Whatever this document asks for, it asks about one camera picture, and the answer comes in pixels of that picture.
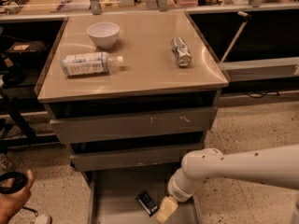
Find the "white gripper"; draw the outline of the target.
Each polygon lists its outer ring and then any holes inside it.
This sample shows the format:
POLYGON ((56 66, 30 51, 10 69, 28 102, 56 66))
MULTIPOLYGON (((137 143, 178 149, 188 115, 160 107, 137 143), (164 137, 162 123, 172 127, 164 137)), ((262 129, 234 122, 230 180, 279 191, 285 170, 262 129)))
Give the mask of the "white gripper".
POLYGON ((168 181, 167 190, 170 196, 163 198, 156 223, 164 224, 178 209, 178 202, 184 203, 190 199, 205 181, 203 177, 187 177, 181 168, 176 170, 168 181))

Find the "person's hand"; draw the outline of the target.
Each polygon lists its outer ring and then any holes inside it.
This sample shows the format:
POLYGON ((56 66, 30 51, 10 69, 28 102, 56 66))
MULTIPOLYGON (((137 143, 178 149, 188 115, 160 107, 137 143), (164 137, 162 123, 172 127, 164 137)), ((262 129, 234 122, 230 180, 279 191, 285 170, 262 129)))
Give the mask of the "person's hand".
POLYGON ((8 224, 9 221, 25 206, 31 197, 31 187, 35 182, 33 172, 28 170, 27 183, 18 192, 0 195, 0 224, 8 224))

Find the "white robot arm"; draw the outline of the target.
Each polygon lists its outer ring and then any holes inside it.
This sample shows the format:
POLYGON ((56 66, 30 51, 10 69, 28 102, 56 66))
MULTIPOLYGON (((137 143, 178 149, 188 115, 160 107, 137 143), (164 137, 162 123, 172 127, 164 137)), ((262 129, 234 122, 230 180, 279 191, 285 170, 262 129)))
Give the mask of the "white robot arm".
POLYGON ((212 178, 259 183, 286 189, 299 189, 299 146, 223 154, 216 148, 205 148, 187 153, 181 167, 171 176, 157 224, 164 224, 180 203, 190 199, 195 191, 212 178))

